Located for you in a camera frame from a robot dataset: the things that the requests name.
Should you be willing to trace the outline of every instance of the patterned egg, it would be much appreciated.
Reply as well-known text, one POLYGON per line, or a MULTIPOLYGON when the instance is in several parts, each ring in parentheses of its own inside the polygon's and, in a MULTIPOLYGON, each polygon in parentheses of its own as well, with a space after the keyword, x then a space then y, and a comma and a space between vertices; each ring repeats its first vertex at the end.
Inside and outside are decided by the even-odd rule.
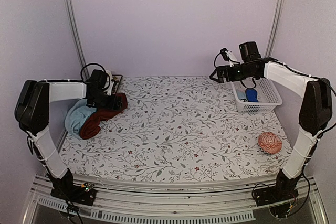
POLYGON ((258 138, 258 144, 267 154, 276 154, 281 151, 282 141, 273 132, 263 132, 258 138))

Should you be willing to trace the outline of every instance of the white mesh basket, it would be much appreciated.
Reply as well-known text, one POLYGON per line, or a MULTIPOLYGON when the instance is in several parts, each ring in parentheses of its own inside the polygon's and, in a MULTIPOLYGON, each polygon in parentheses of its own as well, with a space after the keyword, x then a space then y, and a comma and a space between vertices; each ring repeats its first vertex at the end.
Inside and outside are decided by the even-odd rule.
MULTIPOLYGON (((254 85, 252 78, 247 78, 246 80, 243 80, 243 82, 247 87, 253 87, 254 85)), ((245 92, 246 88, 244 88, 240 81, 231 82, 238 112, 269 113, 272 112, 276 106, 282 104, 282 99, 272 81, 261 78, 256 80, 256 83, 257 86, 255 87, 255 90, 258 92, 257 99, 259 102, 244 102, 238 99, 236 90, 238 89, 245 92)))

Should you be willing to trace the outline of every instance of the towel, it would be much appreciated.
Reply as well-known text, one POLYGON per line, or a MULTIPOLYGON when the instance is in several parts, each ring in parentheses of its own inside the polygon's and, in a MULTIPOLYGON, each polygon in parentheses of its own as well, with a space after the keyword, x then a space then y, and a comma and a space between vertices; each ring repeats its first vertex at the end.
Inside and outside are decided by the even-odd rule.
POLYGON ((96 108, 86 106, 86 99, 79 100, 67 113, 65 117, 65 128, 75 138, 82 139, 79 131, 85 121, 97 111, 96 108))
POLYGON ((121 97, 122 106, 120 110, 98 109, 85 121, 84 125, 81 127, 79 136, 82 139, 89 139, 97 135, 100 131, 99 123, 101 121, 107 121, 127 108, 126 95, 124 93, 117 93, 116 96, 121 97))

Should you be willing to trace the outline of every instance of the metal base frame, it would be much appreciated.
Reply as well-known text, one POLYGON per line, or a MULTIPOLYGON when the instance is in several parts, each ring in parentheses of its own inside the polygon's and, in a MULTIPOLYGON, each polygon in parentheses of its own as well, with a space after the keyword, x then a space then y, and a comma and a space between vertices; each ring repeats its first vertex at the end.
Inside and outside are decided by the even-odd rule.
MULTIPOLYGON (((76 175, 74 182, 81 184, 90 179, 96 181, 97 197, 92 207, 76 204, 80 207, 81 216, 120 224, 160 224, 160 222, 161 224, 210 224, 254 220, 253 211, 262 208, 257 207, 251 197, 254 185, 265 183, 272 186, 275 182, 274 176, 241 179, 234 182, 168 184, 105 181, 76 175)), ((312 177, 309 180, 310 200, 313 202, 317 223, 328 223, 317 186, 312 177)), ((29 193, 23 224, 32 223, 37 204, 66 212, 65 202, 50 196, 51 189, 52 184, 46 177, 36 176, 29 193)), ((300 180, 299 198, 305 197, 307 190, 307 182, 300 180)))

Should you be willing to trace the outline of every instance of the vertical metal pole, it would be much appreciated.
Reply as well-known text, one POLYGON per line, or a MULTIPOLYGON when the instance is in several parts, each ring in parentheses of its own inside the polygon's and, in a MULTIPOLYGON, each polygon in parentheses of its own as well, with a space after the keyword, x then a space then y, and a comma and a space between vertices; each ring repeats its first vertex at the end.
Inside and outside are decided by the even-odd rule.
POLYGON ((280 16, 282 12, 282 6, 284 5, 284 1, 285 0, 277 0, 274 18, 273 18, 273 24, 272 24, 271 33, 268 39, 265 57, 271 57, 271 54, 273 52, 274 43, 275 43, 277 31, 278 31, 278 26, 279 26, 279 21, 280 21, 280 16))
MULTIPOLYGON (((85 61, 85 57, 84 57, 84 53, 83 53, 83 48, 79 39, 79 33, 78 33, 78 29, 77 29, 77 24, 76 24, 76 19, 75 19, 75 13, 74 13, 74 7, 72 5, 72 0, 64 0, 65 1, 65 7, 68 13, 68 18, 69 18, 69 22, 70 22, 70 28, 72 31, 72 36, 73 36, 73 40, 75 42, 75 46, 76 46, 76 51, 77 51, 77 55, 78 55, 78 60, 79 63, 81 65, 81 67, 84 67, 86 65, 86 61, 85 61)), ((89 71, 88 69, 84 70, 84 77, 86 79, 89 78, 89 71)))

